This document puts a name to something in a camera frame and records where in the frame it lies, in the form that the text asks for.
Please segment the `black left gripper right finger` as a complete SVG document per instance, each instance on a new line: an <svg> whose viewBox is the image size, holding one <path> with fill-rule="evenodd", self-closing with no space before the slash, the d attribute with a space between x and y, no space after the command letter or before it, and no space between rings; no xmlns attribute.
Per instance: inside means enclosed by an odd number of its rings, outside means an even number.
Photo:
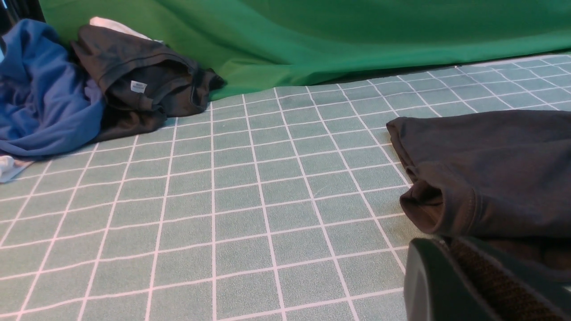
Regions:
<svg viewBox="0 0 571 321"><path fill-rule="evenodd" d="M492 246L473 238L449 252L486 307L500 321L568 321L570 292Z"/></svg>

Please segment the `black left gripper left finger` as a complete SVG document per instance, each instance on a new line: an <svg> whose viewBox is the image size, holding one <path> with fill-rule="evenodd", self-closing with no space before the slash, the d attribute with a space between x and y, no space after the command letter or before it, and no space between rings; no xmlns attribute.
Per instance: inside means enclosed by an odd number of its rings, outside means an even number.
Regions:
<svg viewBox="0 0 571 321"><path fill-rule="evenodd" d="M408 321L501 320L436 239L409 243L403 295Z"/></svg>

